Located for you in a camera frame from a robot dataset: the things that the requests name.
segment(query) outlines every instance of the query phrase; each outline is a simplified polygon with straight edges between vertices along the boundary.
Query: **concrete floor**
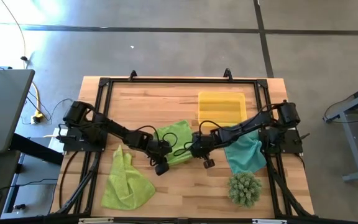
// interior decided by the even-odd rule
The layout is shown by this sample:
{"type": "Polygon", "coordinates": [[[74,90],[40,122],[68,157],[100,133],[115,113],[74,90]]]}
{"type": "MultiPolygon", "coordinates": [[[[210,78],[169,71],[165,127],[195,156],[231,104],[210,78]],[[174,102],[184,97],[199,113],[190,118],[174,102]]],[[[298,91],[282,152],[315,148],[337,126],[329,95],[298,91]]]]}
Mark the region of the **concrete floor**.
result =
{"type": "MultiPolygon", "coordinates": [[[[7,5],[21,24],[101,27],[209,27],[256,29],[252,0],[27,0],[7,5]]],[[[358,0],[260,0],[266,29],[358,30],[358,0]]],[[[13,22],[0,3],[0,22],[13,22]]],[[[235,77],[266,77],[258,34],[25,31],[30,68],[42,103],[52,110],[75,99],[85,75],[214,76],[231,68],[235,77]]],[[[341,176],[356,171],[340,124],[324,124],[325,109],[358,90],[358,35],[267,35],[274,76],[284,78],[289,99],[301,116],[306,175],[317,215],[358,221],[358,181],[341,176]]],[[[21,37],[0,25],[0,65],[22,66],[21,37]]],[[[52,125],[24,125],[16,132],[51,134],[52,125]]],[[[34,113],[30,104],[24,122],[34,113]]]]}

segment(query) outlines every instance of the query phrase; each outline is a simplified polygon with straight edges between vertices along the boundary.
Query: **green spiky ball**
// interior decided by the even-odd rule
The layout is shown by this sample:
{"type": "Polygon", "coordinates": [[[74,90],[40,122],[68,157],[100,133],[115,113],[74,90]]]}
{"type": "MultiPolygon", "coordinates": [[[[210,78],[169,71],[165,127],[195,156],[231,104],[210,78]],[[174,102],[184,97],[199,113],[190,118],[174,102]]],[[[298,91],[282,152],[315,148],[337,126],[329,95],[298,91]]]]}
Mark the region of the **green spiky ball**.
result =
{"type": "Polygon", "coordinates": [[[234,174],[229,180],[229,186],[229,198],[234,203],[248,208],[259,200],[262,191],[262,183],[252,172],[234,174]]]}

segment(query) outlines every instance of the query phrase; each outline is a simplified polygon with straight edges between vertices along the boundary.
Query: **yellow tray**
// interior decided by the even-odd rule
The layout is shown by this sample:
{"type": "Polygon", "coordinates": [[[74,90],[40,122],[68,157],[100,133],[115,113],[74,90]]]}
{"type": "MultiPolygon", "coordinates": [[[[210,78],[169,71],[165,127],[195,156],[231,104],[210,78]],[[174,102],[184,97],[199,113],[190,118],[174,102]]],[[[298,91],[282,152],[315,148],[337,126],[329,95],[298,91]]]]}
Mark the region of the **yellow tray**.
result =
{"type": "Polygon", "coordinates": [[[243,93],[198,93],[198,124],[210,120],[220,126],[233,126],[246,119],[246,98],[243,93]]]}

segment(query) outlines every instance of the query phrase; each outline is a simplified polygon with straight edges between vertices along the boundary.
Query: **blue cloth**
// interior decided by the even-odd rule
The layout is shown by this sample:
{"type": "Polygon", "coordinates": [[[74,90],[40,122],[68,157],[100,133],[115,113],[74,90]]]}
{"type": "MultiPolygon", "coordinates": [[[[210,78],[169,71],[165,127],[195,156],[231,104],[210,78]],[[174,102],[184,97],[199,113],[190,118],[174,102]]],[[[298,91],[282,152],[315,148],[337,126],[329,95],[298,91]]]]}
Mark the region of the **blue cloth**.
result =
{"type": "Polygon", "coordinates": [[[233,174],[240,172],[256,172],[266,165],[266,159],[260,152],[258,130],[245,134],[228,147],[224,148],[227,162],[233,174]]]}

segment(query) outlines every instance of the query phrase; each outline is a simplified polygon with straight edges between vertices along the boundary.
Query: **butcher block tabletop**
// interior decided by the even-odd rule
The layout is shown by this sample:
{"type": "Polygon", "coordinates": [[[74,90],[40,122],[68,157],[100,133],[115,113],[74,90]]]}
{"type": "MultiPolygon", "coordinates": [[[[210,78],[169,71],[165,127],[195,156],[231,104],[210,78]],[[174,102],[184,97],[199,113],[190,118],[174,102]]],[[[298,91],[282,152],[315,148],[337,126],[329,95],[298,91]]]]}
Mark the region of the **butcher block tabletop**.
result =
{"type": "MultiPolygon", "coordinates": [[[[84,77],[78,100],[93,105],[100,78],[84,77]]],[[[268,78],[267,82],[272,103],[281,103],[287,99],[283,79],[268,78]]],[[[197,131],[198,93],[201,91],[243,93],[246,98],[248,118],[255,116],[257,113],[254,87],[250,84],[114,83],[108,118],[113,119],[128,129],[137,129],[144,125],[161,128],[185,119],[190,124],[191,129],[197,131]]],[[[102,97],[100,111],[103,111],[104,99],[105,96],[102,97]]],[[[207,132],[209,128],[203,127],[202,130],[207,132]]],[[[143,129],[143,131],[153,132],[148,128],[143,129]]],[[[63,160],[51,212],[56,212],[59,209],[60,182],[63,170],[72,154],[70,152],[63,160]]],[[[78,186],[84,155],[84,152],[79,152],[68,167],[62,187],[63,204],[70,198],[78,186]]],[[[149,159],[146,158],[145,154],[129,149],[121,140],[109,135],[106,150],[101,156],[91,216],[274,218],[266,167],[255,173],[255,176],[262,181],[260,200],[255,203],[254,207],[245,208],[233,204],[231,199],[227,197],[229,190],[227,182],[232,176],[232,172],[223,149],[212,151],[210,158],[214,159],[216,164],[210,169],[204,168],[204,160],[190,159],[183,164],[172,166],[168,172],[157,176],[154,167],[150,167],[149,159]],[[101,206],[101,199],[112,164],[112,155],[119,145],[122,146],[124,153],[128,152],[132,154],[132,165],[148,178],[156,188],[155,195],[146,204],[131,211],[112,210],[101,206]]],[[[282,159],[288,188],[304,209],[313,214],[308,183],[302,162],[292,154],[282,154],[282,159]]],[[[280,190],[277,190],[277,194],[280,208],[284,212],[282,193],[280,190]]],[[[88,187],[84,191],[81,205],[83,208],[87,198],[88,187]]]]}

